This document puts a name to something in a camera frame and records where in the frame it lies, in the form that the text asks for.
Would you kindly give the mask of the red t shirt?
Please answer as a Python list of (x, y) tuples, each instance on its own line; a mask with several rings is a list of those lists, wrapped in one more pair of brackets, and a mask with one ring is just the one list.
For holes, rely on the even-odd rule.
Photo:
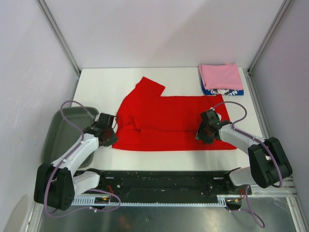
[(222, 141), (196, 139), (200, 114), (223, 101), (222, 96), (162, 96), (165, 87), (143, 77), (117, 112), (114, 149), (128, 151), (235, 150)]

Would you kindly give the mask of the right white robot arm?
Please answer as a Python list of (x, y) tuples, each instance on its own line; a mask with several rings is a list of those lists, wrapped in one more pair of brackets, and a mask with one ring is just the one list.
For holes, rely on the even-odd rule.
[(293, 174), (280, 141), (275, 137), (268, 139), (254, 136), (237, 127), (228, 120), (220, 120), (218, 114), (209, 109), (200, 114), (201, 124), (196, 139), (206, 144), (221, 141), (233, 145), (249, 157), (249, 166), (227, 172), (223, 189), (234, 194), (242, 185), (257, 184), (266, 189), (270, 186), (280, 188), (283, 179)]

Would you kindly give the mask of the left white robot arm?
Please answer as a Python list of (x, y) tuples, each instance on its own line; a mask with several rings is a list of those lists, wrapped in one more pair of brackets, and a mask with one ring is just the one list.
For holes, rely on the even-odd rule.
[(85, 128), (80, 138), (61, 157), (37, 169), (34, 201), (65, 211), (74, 198), (90, 189), (102, 193), (107, 182), (98, 171), (85, 171), (75, 176), (84, 160), (99, 147), (109, 147), (117, 140), (112, 128), (115, 116), (101, 113)]

